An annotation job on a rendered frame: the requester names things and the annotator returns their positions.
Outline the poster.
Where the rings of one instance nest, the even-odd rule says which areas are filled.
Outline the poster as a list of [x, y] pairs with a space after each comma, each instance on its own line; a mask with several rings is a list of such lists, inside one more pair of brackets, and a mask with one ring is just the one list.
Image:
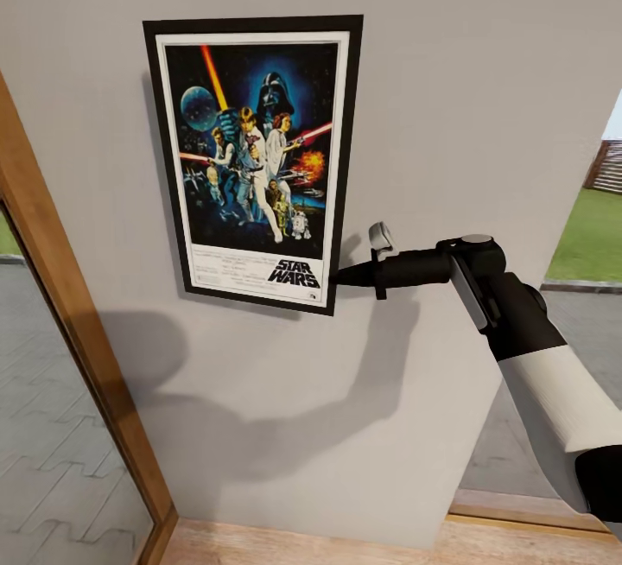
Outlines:
[[142, 21], [185, 293], [334, 314], [363, 24]]

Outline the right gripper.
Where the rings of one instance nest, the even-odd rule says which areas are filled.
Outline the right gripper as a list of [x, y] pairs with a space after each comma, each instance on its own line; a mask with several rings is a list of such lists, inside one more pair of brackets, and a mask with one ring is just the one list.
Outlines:
[[377, 299], [387, 300], [386, 289], [423, 285], [422, 258], [419, 250], [410, 250], [379, 262], [377, 251], [371, 248], [371, 261], [341, 269], [327, 280], [335, 285], [374, 285]]

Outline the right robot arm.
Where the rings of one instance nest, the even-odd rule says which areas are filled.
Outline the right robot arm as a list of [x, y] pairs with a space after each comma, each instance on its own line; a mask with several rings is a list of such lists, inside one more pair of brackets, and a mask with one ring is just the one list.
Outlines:
[[384, 222], [369, 227], [371, 261], [339, 270], [335, 285], [386, 289], [453, 283], [489, 347], [549, 483], [581, 514], [595, 515], [622, 543], [622, 411], [549, 321], [534, 287], [505, 272], [492, 236], [400, 251]]

